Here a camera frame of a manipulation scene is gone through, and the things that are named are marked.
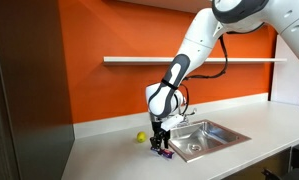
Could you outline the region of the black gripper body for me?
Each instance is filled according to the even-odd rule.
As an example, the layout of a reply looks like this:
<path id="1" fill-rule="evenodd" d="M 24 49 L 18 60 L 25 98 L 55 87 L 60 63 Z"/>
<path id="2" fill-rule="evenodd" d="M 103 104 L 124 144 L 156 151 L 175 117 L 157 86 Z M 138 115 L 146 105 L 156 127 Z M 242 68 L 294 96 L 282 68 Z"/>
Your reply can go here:
<path id="1" fill-rule="evenodd" d="M 161 122 L 152 122 L 152 130 L 154 132 L 154 136 L 153 137 L 157 137 L 159 138 L 161 141 L 164 141 L 164 136 L 168 135 L 170 136 L 170 132 L 169 131 L 165 131 L 161 128 Z"/>

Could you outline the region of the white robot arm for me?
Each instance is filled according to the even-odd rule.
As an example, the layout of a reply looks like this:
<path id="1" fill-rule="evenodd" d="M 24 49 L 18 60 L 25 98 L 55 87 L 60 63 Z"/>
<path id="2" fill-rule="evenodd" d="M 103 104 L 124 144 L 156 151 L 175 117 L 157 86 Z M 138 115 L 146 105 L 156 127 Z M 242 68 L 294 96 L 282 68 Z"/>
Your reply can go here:
<path id="1" fill-rule="evenodd" d="M 299 59 L 299 0 L 211 0 L 212 6 L 200 10 L 162 80 L 146 88 L 148 109 L 154 116 L 156 151 L 168 146 L 169 129 L 183 118 L 169 115 L 179 106 L 175 94 L 181 82 L 192 77 L 225 33 L 245 34 L 263 24 L 271 25 Z"/>

